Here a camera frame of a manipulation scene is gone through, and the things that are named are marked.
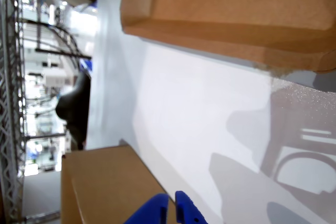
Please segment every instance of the metal frame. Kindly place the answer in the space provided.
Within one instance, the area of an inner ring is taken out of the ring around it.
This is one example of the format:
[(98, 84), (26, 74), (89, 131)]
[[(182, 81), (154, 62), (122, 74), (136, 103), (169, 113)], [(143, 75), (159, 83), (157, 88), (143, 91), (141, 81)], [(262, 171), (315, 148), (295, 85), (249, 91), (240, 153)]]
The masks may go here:
[(25, 68), (22, 0), (1, 0), (0, 183), (6, 223), (22, 221), (25, 169)]

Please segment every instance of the brown cardboard box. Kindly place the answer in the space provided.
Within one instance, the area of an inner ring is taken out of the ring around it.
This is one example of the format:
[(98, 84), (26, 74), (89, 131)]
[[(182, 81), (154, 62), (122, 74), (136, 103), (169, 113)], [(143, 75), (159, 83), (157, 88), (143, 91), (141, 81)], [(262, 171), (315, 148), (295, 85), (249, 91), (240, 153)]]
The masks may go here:
[(122, 0), (127, 34), (276, 67), (336, 68), (336, 0)]
[[(62, 224), (122, 224), (159, 193), (164, 189), (129, 146), (73, 152), (62, 159)], [(171, 200), (167, 223), (176, 223)]]

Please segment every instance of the white surface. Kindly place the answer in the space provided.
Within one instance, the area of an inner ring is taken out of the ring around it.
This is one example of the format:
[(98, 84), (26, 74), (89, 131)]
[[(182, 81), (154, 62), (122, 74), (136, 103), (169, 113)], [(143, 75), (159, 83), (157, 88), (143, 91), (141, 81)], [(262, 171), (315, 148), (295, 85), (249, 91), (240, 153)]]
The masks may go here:
[[(287, 145), (300, 146), (298, 155), (336, 154), (333, 144), (312, 150), (300, 138), (301, 129), (335, 138), (334, 95), (273, 79), (251, 62), (125, 35), (119, 7), (120, 0), (98, 2), (88, 149), (124, 139), (172, 197), (184, 190), (211, 224), (299, 223), (292, 212), (311, 224), (336, 223), (329, 193), (302, 197), (286, 187), (333, 191), (330, 165), (289, 160), (274, 177)], [(315, 74), (303, 74), (312, 84)], [(300, 172), (306, 164), (308, 175)], [(308, 182), (319, 169), (326, 176)]]

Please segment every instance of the black object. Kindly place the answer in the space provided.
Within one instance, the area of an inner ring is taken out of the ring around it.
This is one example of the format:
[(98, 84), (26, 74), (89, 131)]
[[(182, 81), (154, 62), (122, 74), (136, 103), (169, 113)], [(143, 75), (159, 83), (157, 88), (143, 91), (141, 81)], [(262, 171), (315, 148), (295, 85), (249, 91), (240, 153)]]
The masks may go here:
[(91, 79), (86, 72), (81, 72), (73, 87), (62, 95), (56, 106), (56, 114), (67, 122), (67, 129), (76, 141), (78, 149), (83, 149), (86, 140), (89, 117)]

